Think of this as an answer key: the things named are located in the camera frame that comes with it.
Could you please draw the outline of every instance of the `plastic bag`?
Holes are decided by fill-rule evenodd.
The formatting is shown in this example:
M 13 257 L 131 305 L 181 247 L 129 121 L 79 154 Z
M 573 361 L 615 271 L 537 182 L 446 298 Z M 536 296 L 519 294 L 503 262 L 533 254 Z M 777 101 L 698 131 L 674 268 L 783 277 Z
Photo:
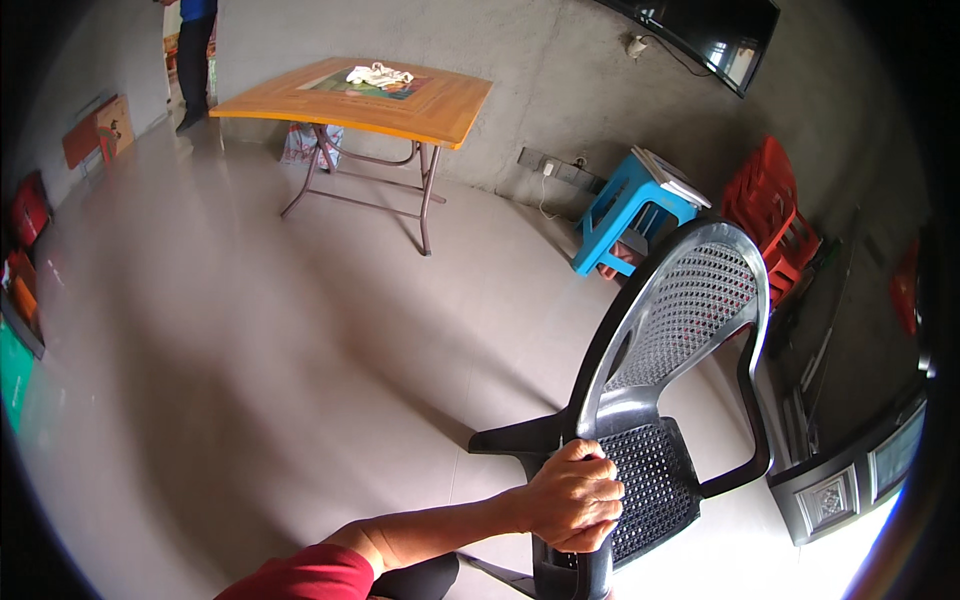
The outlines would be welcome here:
M 339 125 L 327 125 L 326 134 L 330 136 L 333 143 L 340 145 L 344 138 L 344 128 Z M 313 149 L 317 147 L 317 134 L 313 131 L 313 125 L 309 123 L 291 123 L 287 131 L 287 139 L 283 142 L 283 156 L 280 158 L 280 164 L 298 164 L 308 166 L 310 158 L 313 157 Z M 326 150 L 330 153 L 330 159 L 333 160 L 333 166 L 340 163 L 340 152 L 329 144 Z M 317 167 L 326 168 L 326 158 L 323 153 L 320 154 Z

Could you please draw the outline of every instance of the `finger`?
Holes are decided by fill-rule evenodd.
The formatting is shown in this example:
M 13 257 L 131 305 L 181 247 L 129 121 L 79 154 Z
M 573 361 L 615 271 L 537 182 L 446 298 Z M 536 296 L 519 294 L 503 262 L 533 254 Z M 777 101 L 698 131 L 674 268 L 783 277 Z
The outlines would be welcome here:
M 579 477 L 587 479 L 615 479 L 616 464 L 609 458 L 581 461 L 566 466 Z
M 622 481 L 603 479 L 593 484 L 593 497 L 597 500 L 619 500 L 625 493 Z
M 607 458 L 607 453 L 596 440 L 571 440 L 557 451 L 555 458 L 562 461 L 582 461 L 587 456 Z
M 616 527 L 613 521 L 603 521 L 572 536 L 554 546 L 561 552 L 596 552 L 611 531 Z
M 601 500 L 590 505 L 593 523 L 616 520 L 623 515 L 623 502 L 619 500 Z

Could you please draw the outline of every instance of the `blue plastic stool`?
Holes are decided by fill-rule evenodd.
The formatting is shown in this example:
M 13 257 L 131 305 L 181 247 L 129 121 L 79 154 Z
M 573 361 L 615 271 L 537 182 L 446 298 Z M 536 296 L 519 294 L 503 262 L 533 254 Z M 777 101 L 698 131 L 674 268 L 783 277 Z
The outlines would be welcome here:
M 573 270 L 587 276 L 603 263 L 625 276 L 632 275 L 635 267 L 611 254 L 610 249 L 647 203 L 657 204 L 677 217 L 677 226 L 697 216 L 696 206 L 657 185 L 636 156 L 629 154 L 577 223 L 576 229 L 583 230 L 584 245 L 570 262 Z

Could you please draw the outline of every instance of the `white cloth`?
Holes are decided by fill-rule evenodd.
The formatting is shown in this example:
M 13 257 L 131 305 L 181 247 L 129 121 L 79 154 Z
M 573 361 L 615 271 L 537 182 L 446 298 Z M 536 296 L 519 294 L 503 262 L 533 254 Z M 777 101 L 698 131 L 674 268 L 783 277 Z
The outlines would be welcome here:
M 383 89 L 390 84 L 408 84 L 414 76 L 406 71 L 397 71 L 382 62 L 375 62 L 373 67 L 355 66 L 347 75 L 348 84 L 370 84 Z

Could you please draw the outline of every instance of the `hand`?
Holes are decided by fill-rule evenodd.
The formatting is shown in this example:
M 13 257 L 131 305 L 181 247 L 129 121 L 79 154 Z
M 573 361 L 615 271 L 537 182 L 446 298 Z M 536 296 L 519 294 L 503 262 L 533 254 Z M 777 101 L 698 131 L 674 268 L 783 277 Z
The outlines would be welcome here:
M 533 481 L 510 490 L 531 531 L 561 552 L 593 552 L 623 513 L 616 465 L 593 440 L 573 440 L 544 463 Z

